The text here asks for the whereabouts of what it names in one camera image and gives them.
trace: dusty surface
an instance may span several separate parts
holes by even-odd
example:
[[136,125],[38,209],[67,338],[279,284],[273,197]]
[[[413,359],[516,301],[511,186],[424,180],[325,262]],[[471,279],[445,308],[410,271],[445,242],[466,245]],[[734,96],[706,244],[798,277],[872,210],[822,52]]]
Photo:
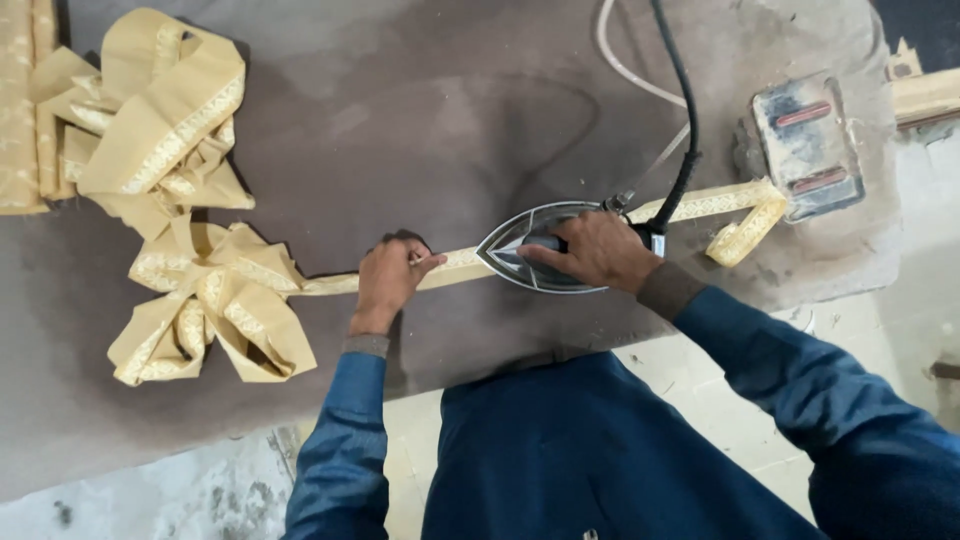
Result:
[[[306,275],[355,268],[384,232],[435,250],[475,245],[532,205],[599,200],[629,184],[684,112],[623,81],[596,52],[591,3],[523,0],[293,5],[261,0],[68,0],[73,47],[97,50],[134,5],[154,5],[241,43],[249,59],[235,162],[257,209],[211,212],[287,241]],[[678,0],[671,19],[698,92],[706,157],[693,188],[737,181],[733,126],[758,89],[836,71],[863,151],[868,200],[806,226],[777,226],[733,270],[702,255],[737,215],[671,230],[669,256],[766,309],[889,283],[898,199],[887,141],[885,44],[866,2]],[[636,40],[625,38],[629,28]],[[677,90],[645,2],[612,21],[628,65]],[[638,191],[662,197],[675,156]],[[244,385],[218,348],[198,380],[127,388],[109,343],[150,291],[125,278],[139,240],[87,202],[0,230],[0,499],[143,463],[185,447],[311,416],[354,298],[294,299],[320,367],[282,385]],[[388,394],[483,377],[535,353],[606,349],[667,331],[630,298],[560,298],[484,279],[425,292],[396,329]]]

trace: floor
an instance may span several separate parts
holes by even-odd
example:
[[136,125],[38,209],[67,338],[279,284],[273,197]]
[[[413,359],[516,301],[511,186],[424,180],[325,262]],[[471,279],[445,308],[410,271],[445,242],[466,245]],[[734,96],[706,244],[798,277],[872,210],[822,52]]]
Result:
[[[915,137],[899,147],[906,231],[899,280],[776,316],[847,349],[906,400],[960,430],[960,386],[928,373],[938,358],[960,358],[960,288],[952,285],[960,262],[960,135],[928,142],[938,137]],[[768,416],[733,394],[703,351],[677,335],[615,352],[710,442],[812,520],[809,459]],[[430,392],[384,405],[386,527],[395,540],[420,537],[437,467],[439,401],[440,392]],[[0,504],[0,540],[277,538],[298,441],[311,429],[263,430]]]

